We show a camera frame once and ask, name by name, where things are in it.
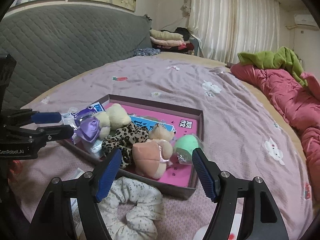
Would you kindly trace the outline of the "cartoon character snack packet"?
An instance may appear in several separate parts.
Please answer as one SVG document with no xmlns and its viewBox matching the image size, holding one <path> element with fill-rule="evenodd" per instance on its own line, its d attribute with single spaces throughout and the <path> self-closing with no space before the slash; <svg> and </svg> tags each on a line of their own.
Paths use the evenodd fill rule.
<svg viewBox="0 0 320 240">
<path fill-rule="evenodd" d="M 75 145 L 81 140 L 89 143 L 95 142 L 100 134 L 101 128 L 99 125 L 102 124 L 102 122 L 94 115 L 104 110 L 102 104 L 96 102 L 78 112 L 61 114 L 63 124 L 70 125 L 74 130 L 70 141 Z"/>
</svg>

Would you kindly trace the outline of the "cream striped curtain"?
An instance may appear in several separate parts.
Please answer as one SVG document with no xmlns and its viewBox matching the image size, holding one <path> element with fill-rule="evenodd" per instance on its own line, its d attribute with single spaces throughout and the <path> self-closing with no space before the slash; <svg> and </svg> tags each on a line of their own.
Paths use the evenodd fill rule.
<svg viewBox="0 0 320 240">
<path fill-rule="evenodd" d="M 200 55 L 238 62 L 238 53 L 275 51 L 280 42 L 276 0 L 191 0 L 188 29 Z"/>
</svg>

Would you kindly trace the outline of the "green tissue packet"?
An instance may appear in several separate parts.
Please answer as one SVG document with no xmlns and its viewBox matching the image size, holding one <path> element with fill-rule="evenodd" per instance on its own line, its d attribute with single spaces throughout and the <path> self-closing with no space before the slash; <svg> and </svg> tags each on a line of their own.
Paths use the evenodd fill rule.
<svg viewBox="0 0 320 240">
<path fill-rule="evenodd" d="M 97 159 L 101 159 L 105 156 L 102 150 L 102 141 L 100 139 L 96 139 L 94 142 L 83 141 L 82 144 L 91 156 Z"/>
</svg>

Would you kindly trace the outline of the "pink quilted duvet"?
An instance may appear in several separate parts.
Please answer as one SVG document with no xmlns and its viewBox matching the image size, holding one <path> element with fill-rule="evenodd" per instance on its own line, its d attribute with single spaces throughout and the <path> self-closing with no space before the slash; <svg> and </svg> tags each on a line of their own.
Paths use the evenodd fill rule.
<svg viewBox="0 0 320 240">
<path fill-rule="evenodd" d="M 303 72 L 309 84 L 303 87 L 284 69 L 258 69 L 235 64 L 238 79 L 259 88 L 283 119 L 296 130 L 306 157 L 313 197 L 319 201 L 319 82 Z"/>
</svg>

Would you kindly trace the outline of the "lilac patterned bed sheet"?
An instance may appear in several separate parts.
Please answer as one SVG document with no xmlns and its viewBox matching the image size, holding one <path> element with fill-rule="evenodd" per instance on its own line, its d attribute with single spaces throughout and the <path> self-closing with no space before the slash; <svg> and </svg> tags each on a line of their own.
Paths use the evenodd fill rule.
<svg viewBox="0 0 320 240">
<path fill-rule="evenodd" d="M 204 81 L 221 92 L 208 95 L 202 87 Z M 208 159 L 236 178 L 262 177 L 280 210 L 289 239 L 299 239 L 311 224 L 313 204 L 312 196 L 305 195 L 309 183 L 305 161 L 263 104 L 224 68 L 210 69 L 156 56 L 133 57 L 73 78 L 43 96 L 48 97 L 47 103 L 39 99 L 24 108 L 66 113 L 72 107 L 81 110 L 107 94 L 202 110 Z M 271 143 L 283 153 L 284 165 L 274 159 Z M 92 169 L 91 164 L 57 142 L 42 148 L 37 159 L 22 163 L 22 173 L 11 188 L 29 221 L 53 177 L 66 180 L 77 168 Z M 164 196 L 163 202 L 166 216 L 155 222 L 157 239 L 193 239 L 210 223 L 215 209 L 201 184 L 188 200 Z"/>
</svg>

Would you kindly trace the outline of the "leopard print scrunchie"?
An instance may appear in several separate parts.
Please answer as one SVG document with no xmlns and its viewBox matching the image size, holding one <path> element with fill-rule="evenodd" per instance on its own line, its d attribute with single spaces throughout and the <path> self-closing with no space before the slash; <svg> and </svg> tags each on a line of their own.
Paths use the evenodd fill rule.
<svg viewBox="0 0 320 240">
<path fill-rule="evenodd" d="M 102 151 L 107 157 L 114 148 L 121 151 L 120 168 L 125 169 L 133 164 L 132 148 L 136 143 L 146 142 L 149 138 L 149 131 L 146 126 L 136 126 L 133 122 L 115 131 L 114 135 L 106 137 L 101 146 Z"/>
</svg>

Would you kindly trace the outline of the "white air conditioner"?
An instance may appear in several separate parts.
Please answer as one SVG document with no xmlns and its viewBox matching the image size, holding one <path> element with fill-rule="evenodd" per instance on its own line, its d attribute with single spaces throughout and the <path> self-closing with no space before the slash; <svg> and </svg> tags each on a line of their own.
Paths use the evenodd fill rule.
<svg viewBox="0 0 320 240">
<path fill-rule="evenodd" d="M 294 20 L 295 20 L 295 24 L 297 25 L 307 25 L 311 27 L 318 27 L 313 16 L 310 14 L 295 14 Z"/>
</svg>

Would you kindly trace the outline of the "white floral scrunchie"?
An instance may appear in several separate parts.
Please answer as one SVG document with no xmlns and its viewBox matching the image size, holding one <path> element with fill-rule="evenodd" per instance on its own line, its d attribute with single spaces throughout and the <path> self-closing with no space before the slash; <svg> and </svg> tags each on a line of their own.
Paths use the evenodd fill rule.
<svg viewBox="0 0 320 240">
<path fill-rule="evenodd" d="M 118 218 L 118 207 L 133 204 L 126 222 Z M 155 221 L 165 218 L 161 192 L 138 180 L 121 177 L 115 180 L 107 195 L 98 204 L 101 216 L 112 239 L 156 239 Z"/>
</svg>

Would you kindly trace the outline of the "shallow pink-lined box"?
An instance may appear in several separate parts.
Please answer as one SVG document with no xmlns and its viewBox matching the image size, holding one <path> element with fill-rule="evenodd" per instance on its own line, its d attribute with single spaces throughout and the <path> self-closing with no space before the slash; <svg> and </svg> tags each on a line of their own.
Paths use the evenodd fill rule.
<svg viewBox="0 0 320 240">
<path fill-rule="evenodd" d="M 135 115 L 174 126 L 175 136 L 172 144 L 174 144 L 178 138 L 187 134 L 194 134 L 198 136 L 199 139 L 203 139 L 203 112 L 201 110 L 112 94 L 100 98 L 97 102 L 101 103 L 104 109 L 107 109 L 114 103 L 118 103 L 125 108 L 129 115 Z M 117 177 L 139 180 L 156 187 L 163 194 L 188 199 L 197 188 L 197 173 L 192 165 L 180 164 L 175 155 L 172 156 L 171 161 L 173 165 L 170 166 L 163 177 L 158 180 L 136 174 L 133 166 L 129 166 L 124 170 L 120 169 Z"/>
</svg>

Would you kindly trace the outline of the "plush bear pink dress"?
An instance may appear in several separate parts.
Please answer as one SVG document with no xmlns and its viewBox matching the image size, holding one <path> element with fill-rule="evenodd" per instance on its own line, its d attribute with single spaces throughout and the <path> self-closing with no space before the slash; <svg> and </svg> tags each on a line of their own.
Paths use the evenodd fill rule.
<svg viewBox="0 0 320 240">
<path fill-rule="evenodd" d="M 175 133 L 168 131 L 160 123 L 155 124 L 145 142 L 139 142 L 132 147 L 132 156 L 136 173 L 140 176 L 160 179 L 167 168 L 172 165 L 173 155 L 171 141 Z"/>
</svg>

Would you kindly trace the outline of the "cream plush bear purple bow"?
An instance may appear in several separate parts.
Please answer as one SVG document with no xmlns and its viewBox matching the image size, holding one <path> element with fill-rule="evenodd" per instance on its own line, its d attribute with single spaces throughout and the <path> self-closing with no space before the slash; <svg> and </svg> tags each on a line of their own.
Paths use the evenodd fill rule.
<svg viewBox="0 0 320 240">
<path fill-rule="evenodd" d="M 131 122 L 127 111 L 118 103 L 112 104 L 103 112 L 94 115 L 100 124 L 100 134 L 97 139 L 104 140 L 112 130 L 123 128 Z"/>
</svg>

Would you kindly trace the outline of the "green fleece garment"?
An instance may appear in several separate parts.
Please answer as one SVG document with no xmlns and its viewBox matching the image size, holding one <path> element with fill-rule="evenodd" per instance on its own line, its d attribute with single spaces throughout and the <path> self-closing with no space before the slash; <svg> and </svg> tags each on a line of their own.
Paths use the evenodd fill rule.
<svg viewBox="0 0 320 240">
<path fill-rule="evenodd" d="M 258 69 L 284 69 L 302 86 L 308 82 L 302 78 L 304 69 L 300 61 L 290 48 L 280 47 L 276 52 L 260 51 L 257 53 L 240 52 L 238 59 L 242 65 L 252 64 Z"/>
</svg>

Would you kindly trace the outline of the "blue patterned cloth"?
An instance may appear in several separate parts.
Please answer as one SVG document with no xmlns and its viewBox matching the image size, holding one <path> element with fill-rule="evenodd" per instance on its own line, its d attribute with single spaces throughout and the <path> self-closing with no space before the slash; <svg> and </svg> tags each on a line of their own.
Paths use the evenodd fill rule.
<svg viewBox="0 0 320 240">
<path fill-rule="evenodd" d="M 143 49 L 136 49 L 134 52 L 134 56 L 155 56 L 160 53 L 161 53 L 160 49 L 143 48 Z"/>
</svg>

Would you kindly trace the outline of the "grey quilted headboard cover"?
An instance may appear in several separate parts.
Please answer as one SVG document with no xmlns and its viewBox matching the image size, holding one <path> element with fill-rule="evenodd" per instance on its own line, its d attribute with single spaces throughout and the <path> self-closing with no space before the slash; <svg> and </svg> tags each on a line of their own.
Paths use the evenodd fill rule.
<svg viewBox="0 0 320 240">
<path fill-rule="evenodd" d="M 16 60 L 3 108 L 17 109 L 49 89 L 151 47 L 152 20 L 80 4 L 34 7 L 1 20 L 1 51 Z"/>
</svg>

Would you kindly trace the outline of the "blue booklet in box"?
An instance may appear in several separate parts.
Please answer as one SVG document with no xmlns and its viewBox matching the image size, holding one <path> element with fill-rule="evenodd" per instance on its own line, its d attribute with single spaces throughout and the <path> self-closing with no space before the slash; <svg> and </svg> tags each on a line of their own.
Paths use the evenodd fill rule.
<svg viewBox="0 0 320 240">
<path fill-rule="evenodd" d="M 167 129 L 169 132 L 174 132 L 175 128 L 174 126 L 170 124 L 166 124 L 159 121 L 149 120 L 143 117 L 138 117 L 135 115 L 130 115 L 131 121 L 138 127 L 146 127 L 148 131 L 151 131 L 156 124 L 162 125 L 165 129 Z"/>
</svg>

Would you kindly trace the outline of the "mint green sponge egg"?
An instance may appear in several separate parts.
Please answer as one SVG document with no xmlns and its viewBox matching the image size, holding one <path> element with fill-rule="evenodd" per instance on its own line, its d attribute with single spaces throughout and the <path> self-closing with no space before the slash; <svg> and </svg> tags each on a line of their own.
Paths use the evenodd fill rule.
<svg viewBox="0 0 320 240">
<path fill-rule="evenodd" d="M 173 153 L 182 165 L 192 164 L 193 150 L 203 148 L 203 142 L 194 134 L 187 134 L 178 138 L 173 147 Z"/>
</svg>

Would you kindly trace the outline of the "stack of folded clothes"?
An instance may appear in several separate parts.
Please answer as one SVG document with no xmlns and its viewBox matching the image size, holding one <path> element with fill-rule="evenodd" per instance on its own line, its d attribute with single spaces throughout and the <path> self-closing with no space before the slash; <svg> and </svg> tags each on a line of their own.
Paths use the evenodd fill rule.
<svg viewBox="0 0 320 240">
<path fill-rule="evenodd" d="M 197 55 L 199 43 L 187 28 L 177 27 L 174 31 L 150 29 L 150 41 L 154 49 Z"/>
</svg>

